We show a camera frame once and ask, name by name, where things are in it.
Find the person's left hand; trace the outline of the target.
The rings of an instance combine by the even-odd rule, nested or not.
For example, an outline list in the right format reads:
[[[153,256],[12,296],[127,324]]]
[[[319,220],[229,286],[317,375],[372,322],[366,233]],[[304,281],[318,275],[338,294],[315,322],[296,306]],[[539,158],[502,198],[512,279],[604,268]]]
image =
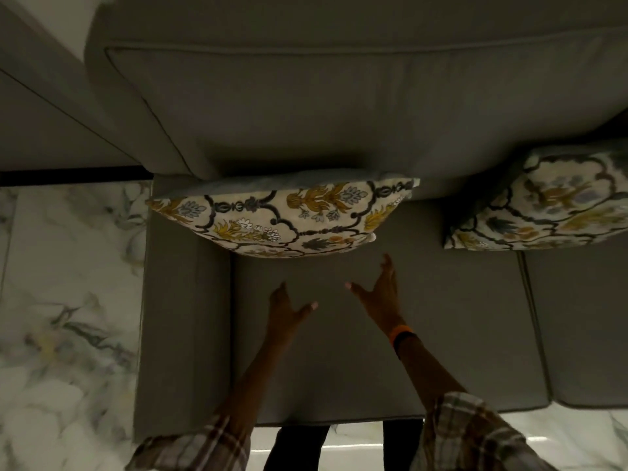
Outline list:
[[[265,346],[286,348],[292,342],[299,326],[303,323],[303,321],[296,323],[294,320],[294,312],[300,308],[293,307],[287,282],[283,281],[270,296],[268,325],[264,337]]]

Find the person's right hand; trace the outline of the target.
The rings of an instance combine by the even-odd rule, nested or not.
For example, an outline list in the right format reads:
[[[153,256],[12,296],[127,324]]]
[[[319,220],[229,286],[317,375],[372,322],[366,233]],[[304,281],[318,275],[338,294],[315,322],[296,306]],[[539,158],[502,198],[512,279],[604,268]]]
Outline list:
[[[401,316],[396,270],[388,253],[383,255],[381,273],[373,286],[370,305],[363,305],[368,316],[388,338],[390,331],[406,324]]]

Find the person's left forearm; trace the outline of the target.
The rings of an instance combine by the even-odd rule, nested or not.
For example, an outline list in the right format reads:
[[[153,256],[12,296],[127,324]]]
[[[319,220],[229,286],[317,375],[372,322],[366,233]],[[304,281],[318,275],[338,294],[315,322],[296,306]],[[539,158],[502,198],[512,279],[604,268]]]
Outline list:
[[[186,433],[146,438],[124,471],[245,471],[261,402],[288,339],[267,335],[253,363],[208,422]]]

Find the person's right forearm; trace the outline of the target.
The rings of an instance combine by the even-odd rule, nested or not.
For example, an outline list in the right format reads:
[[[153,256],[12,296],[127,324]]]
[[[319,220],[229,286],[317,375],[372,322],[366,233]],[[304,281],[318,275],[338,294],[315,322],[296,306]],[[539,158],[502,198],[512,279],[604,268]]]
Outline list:
[[[416,335],[399,339],[394,351],[427,410],[410,471],[558,471],[468,393]]]

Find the grey sofa seat cushion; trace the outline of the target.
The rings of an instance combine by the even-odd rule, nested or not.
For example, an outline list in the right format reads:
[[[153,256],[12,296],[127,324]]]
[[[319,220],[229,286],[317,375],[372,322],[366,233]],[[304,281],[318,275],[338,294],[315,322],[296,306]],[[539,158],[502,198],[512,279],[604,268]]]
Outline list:
[[[628,232],[521,258],[554,400],[628,409]]]
[[[261,425],[340,424],[418,417],[425,409],[386,336],[344,287],[371,289],[388,253],[402,314],[428,350],[495,410],[544,408],[550,392],[516,253],[443,248],[443,203],[402,203],[376,241],[299,259],[232,257],[233,368],[263,341],[271,292],[287,282],[297,307],[319,307],[299,327],[270,382]]]

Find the floral patterned cushion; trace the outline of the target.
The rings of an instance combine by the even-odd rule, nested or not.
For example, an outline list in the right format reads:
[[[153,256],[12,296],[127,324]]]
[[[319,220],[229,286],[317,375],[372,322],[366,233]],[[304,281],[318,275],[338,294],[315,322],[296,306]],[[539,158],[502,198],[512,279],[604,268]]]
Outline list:
[[[446,209],[445,249],[531,251],[628,232],[628,137],[516,154]]]
[[[240,255],[289,259],[344,253],[376,229],[420,179],[359,169],[210,181],[153,193],[150,209]]]

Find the person's dark trouser legs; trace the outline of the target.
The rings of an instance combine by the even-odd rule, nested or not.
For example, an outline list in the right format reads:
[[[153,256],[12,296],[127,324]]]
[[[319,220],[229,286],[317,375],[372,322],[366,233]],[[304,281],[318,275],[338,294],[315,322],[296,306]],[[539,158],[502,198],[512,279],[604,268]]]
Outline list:
[[[410,471],[425,421],[257,428],[253,471]]]

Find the grey fabric sofa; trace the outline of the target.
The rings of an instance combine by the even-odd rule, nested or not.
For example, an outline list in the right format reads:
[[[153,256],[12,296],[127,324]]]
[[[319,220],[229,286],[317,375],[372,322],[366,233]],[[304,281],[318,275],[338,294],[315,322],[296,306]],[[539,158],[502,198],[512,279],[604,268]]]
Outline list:
[[[421,185],[350,253],[245,257],[149,214],[134,439],[208,419],[287,280],[322,312],[259,424],[425,414],[344,280],[392,255],[410,324],[498,411],[628,408],[628,232],[533,253],[444,250],[445,220],[512,154],[628,135],[628,0],[114,0],[90,85],[155,193],[365,169]]]

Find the grey sofa back cushion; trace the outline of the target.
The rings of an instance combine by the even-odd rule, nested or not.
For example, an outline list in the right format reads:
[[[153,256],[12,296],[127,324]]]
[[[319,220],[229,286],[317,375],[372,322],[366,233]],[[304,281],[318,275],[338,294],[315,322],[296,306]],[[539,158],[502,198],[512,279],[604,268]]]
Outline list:
[[[414,53],[107,55],[207,179],[324,167],[467,177],[628,108],[628,30]]]

